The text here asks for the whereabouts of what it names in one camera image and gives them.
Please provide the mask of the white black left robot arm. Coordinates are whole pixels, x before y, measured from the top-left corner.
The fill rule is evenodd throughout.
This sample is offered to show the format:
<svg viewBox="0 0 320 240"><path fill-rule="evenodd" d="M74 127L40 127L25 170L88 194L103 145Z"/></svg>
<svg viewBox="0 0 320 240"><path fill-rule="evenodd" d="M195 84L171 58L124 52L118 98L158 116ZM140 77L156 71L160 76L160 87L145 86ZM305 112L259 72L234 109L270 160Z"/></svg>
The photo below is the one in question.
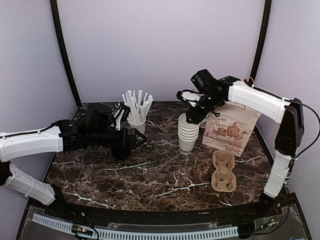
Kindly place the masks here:
<svg viewBox="0 0 320 240"><path fill-rule="evenodd" d="M50 206L60 218L71 213L61 189L39 181L17 168L13 159L44 153L71 152L89 146L111 149L117 160L128 158L131 151L147 141L135 128L114 125L89 125L73 120L59 120L49 127L15 133L0 134L0 184Z"/></svg>

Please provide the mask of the printed paper takeout bag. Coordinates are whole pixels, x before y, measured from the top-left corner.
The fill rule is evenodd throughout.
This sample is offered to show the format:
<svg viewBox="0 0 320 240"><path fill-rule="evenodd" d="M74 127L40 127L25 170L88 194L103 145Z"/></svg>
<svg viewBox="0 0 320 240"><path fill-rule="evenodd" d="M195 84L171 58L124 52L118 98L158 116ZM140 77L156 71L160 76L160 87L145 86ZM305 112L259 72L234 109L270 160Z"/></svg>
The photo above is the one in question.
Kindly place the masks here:
<svg viewBox="0 0 320 240"><path fill-rule="evenodd" d="M202 144L240 157L261 113L231 101L227 101L215 112L220 116L210 112L203 120L206 126Z"/></svg>

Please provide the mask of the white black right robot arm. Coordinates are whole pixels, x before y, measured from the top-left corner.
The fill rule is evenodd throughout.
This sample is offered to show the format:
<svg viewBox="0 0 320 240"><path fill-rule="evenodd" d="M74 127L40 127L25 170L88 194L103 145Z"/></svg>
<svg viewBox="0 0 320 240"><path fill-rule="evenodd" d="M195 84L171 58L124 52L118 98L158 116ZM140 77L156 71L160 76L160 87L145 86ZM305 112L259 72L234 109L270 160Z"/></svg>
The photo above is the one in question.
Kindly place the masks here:
<svg viewBox="0 0 320 240"><path fill-rule="evenodd" d="M299 151L305 132L304 111L308 105L300 99L274 95L249 80L234 76L214 78L207 70L191 77L195 90L179 90L176 98L190 104L186 121L199 125L209 112L214 112L226 102L240 104L266 116L279 125L274 141L275 157L264 187L264 195L276 198L292 174L295 161L309 147Z"/></svg>

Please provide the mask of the stack of black cup lids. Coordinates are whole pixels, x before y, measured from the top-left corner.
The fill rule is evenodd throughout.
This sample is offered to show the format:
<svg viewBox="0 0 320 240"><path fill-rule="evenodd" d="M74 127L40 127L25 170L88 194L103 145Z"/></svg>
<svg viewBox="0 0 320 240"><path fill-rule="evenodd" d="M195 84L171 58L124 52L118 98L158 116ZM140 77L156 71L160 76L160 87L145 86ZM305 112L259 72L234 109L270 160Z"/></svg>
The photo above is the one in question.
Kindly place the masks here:
<svg viewBox="0 0 320 240"><path fill-rule="evenodd" d="M131 148L129 146L114 146L111 147L110 150L115 160L125 160L131 154Z"/></svg>

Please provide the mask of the stack of white paper cups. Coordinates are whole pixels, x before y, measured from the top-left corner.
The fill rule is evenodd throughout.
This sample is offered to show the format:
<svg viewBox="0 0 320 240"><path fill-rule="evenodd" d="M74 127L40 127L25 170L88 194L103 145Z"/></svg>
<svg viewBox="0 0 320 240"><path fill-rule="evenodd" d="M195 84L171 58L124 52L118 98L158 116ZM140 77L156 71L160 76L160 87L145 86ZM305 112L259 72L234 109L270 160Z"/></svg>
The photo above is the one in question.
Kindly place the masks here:
<svg viewBox="0 0 320 240"><path fill-rule="evenodd" d="M183 155L191 154L196 140L198 139L200 125L187 122L185 113L178 118L178 141L179 152Z"/></svg>

